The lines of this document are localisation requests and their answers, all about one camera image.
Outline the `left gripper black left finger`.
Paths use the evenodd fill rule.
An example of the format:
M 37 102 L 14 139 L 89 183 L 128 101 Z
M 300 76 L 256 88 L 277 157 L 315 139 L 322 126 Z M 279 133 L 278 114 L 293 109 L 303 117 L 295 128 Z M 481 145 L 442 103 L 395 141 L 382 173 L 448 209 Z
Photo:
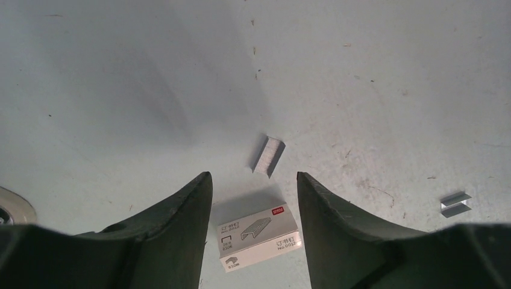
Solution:
M 198 288 L 212 197 L 212 176 L 202 172 L 100 232 L 2 226 L 1 287 Z

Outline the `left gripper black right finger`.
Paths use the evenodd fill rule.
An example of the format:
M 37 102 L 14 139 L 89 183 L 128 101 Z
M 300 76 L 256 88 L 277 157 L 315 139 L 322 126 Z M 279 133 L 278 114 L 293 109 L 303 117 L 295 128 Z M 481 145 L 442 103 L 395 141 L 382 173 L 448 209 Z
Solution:
M 312 288 L 509 288 L 510 225 L 422 232 L 375 216 L 297 174 Z

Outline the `white staple box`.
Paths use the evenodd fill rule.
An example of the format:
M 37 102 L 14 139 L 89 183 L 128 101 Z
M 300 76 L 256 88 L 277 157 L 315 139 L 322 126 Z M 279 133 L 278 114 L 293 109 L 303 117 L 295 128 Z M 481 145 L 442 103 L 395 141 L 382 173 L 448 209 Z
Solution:
M 303 246 L 298 225 L 287 204 L 219 225 L 217 236 L 219 260 L 226 272 Z

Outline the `metal staple strip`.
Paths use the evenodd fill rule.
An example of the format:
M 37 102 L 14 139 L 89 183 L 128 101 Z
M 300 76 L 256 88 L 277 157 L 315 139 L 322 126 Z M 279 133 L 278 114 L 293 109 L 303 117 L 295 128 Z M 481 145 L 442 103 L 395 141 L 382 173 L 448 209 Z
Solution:
M 255 157 L 251 161 L 252 172 L 271 178 L 285 148 L 284 141 L 264 135 L 257 146 Z
M 445 218 L 454 217 L 456 215 L 470 211 L 468 201 L 472 196 L 465 191 L 458 191 L 440 199 L 440 213 Z

